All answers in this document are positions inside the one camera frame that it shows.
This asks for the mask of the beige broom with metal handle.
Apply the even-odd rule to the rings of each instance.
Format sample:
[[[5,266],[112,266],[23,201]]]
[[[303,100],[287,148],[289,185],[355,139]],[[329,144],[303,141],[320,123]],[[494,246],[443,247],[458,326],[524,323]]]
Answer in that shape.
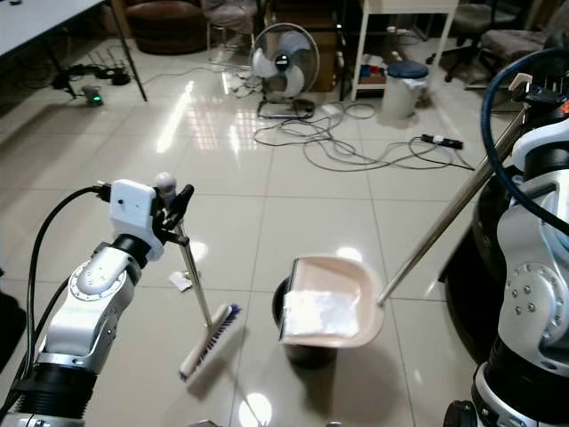
[[[178,187],[173,174],[159,173],[156,175],[155,189],[157,192],[170,192],[172,200],[168,204],[168,216],[176,215],[176,195],[182,191]],[[215,310],[210,310],[206,296],[204,296],[204,282],[200,277],[199,268],[196,266],[196,257],[192,249],[192,241],[188,247],[176,246],[181,252],[184,263],[184,270],[194,280],[194,290],[196,302],[202,309],[204,331],[199,343],[192,347],[179,367],[179,376],[184,383],[190,385],[196,378],[211,365],[211,363],[222,353],[222,347],[227,344],[228,338],[233,336],[236,324],[243,313],[243,308],[236,302],[224,302],[216,306]]]

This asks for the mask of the black round bucket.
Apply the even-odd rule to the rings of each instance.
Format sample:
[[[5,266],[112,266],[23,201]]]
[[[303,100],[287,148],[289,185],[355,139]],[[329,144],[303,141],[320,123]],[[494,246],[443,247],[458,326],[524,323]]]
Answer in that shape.
[[[277,333],[281,333],[282,310],[284,309],[285,293],[290,289],[290,280],[284,279],[277,286],[272,298],[272,318]],[[301,369],[321,369],[328,367],[337,359],[338,351],[333,347],[316,347],[295,344],[282,344],[285,357],[290,365]]]

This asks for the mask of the metal chair with pink cushion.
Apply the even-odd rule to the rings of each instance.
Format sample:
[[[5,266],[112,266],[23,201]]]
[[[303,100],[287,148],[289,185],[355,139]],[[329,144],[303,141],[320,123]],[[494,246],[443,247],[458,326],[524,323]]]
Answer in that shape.
[[[210,64],[224,64],[232,54],[251,52],[253,39],[259,33],[259,11],[259,0],[202,0]]]

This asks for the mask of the black bag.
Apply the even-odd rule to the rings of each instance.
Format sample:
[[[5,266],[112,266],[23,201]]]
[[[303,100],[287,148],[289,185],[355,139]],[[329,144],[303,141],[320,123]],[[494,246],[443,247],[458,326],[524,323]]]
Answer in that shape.
[[[1,336],[4,348],[9,352],[5,359],[10,359],[26,333],[26,312],[15,297],[6,293],[0,294],[0,309]]]

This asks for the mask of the black power strip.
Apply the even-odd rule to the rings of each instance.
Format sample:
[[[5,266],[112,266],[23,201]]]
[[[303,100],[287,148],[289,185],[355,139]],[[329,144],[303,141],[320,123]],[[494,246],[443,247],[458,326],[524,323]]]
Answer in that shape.
[[[462,140],[452,139],[448,137],[442,137],[442,135],[434,134],[420,134],[420,139],[424,142],[429,142],[431,145],[436,145],[439,147],[451,148],[456,150],[461,150],[466,147],[466,143]]]

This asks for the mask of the white bin with blue lid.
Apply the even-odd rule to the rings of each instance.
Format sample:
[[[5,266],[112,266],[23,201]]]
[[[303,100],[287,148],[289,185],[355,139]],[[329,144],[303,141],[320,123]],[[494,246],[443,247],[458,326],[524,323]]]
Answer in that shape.
[[[416,103],[426,90],[430,68],[423,62],[398,60],[386,67],[379,121],[384,125],[410,121]]]

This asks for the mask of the white table with black legs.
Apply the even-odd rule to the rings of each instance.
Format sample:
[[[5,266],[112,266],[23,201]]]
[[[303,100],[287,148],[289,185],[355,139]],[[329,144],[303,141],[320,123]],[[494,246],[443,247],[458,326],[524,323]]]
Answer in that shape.
[[[17,60],[40,54],[49,64],[49,83],[52,89],[64,91],[73,99],[85,97],[83,91],[73,86],[72,68],[62,64],[60,55],[54,51],[49,35],[64,28],[66,24],[102,5],[110,8],[110,21],[114,23],[119,46],[127,64],[127,74],[137,85],[142,100],[148,96],[140,81],[137,64],[126,42],[125,24],[118,18],[113,0],[1,0],[0,1],[0,64],[16,68]]]

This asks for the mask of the white side table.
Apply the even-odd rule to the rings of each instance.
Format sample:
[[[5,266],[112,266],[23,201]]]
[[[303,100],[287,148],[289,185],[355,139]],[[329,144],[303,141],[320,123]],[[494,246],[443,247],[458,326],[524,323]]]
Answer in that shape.
[[[445,45],[450,36],[455,9],[460,0],[350,0],[349,4],[358,4],[362,15],[359,24],[354,26],[345,24],[346,28],[354,29],[355,49],[354,60],[346,61],[349,73],[350,101],[357,101],[359,90],[359,65],[362,64],[365,54],[365,41],[367,37],[367,24],[373,15],[444,15],[445,24],[436,50],[434,69],[439,69]]]

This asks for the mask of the grey office chair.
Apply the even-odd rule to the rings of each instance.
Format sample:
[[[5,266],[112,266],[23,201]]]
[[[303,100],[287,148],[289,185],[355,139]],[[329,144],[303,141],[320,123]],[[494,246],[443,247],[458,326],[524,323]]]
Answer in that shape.
[[[478,59],[486,69],[486,82],[491,81],[510,62],[544,49],[551,32],[552,28],[545,28],[544,31],[491,29],[484,33],[480,37],[481,53]]]

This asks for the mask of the grey floor fan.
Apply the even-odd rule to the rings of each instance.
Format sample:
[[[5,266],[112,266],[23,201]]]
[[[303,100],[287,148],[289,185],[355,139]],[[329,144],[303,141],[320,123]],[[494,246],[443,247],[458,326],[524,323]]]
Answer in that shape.
[[[263,119],[310,119],[316,103],[301,95],[316,82],[317,42],[293,23],[268,25],[253,41],[252,76],[260,82],[257,115]]]

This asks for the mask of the beige long-handled dustpan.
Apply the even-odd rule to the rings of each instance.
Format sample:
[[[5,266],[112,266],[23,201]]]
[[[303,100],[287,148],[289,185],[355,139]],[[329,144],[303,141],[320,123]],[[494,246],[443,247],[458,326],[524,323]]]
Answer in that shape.
[[[485,158],[445,210],[430,225],[428,233],[416,244],[413,252],[390,281],[383,282],[375,269],[365,262],[342,256],[312,255],[293,261],[290,290],[329,290],[357,297],[359,331],[349,338],[309,336],[287,338],[279,334],[280,344],[333,347],[335,350],[370,344],[385,325],[385,304],[411,271],[431,251],[443,233],[458,219],[460,212],[475,199],[493,176],[491,159]]]

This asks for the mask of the dark office chair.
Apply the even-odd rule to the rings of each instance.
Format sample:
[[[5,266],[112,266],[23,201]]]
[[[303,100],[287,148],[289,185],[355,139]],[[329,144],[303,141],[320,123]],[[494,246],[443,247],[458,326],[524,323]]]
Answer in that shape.
[[[499,9],[499,0],[471,0],[462,3],[455,9],[452,20],[451,34],[455,34],[458,46],[447,52],[431,54],[426,59],[427,64],[435,64],[436,57],[445,57],[454,54],[455,60],[445,72],[444,81],[453,81],[456,70],[468,66],[476,59],[480,52],[481,36],[494,28],[496,13]]]

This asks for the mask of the small paper scrap with green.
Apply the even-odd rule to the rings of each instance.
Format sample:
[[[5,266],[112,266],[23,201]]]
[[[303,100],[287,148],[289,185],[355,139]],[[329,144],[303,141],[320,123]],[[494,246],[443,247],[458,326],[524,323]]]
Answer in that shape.
[[[180,293],[187,292],[187,290],[194,288],[195,282],[186,271],[174,271],[167,277],[168,282]]]

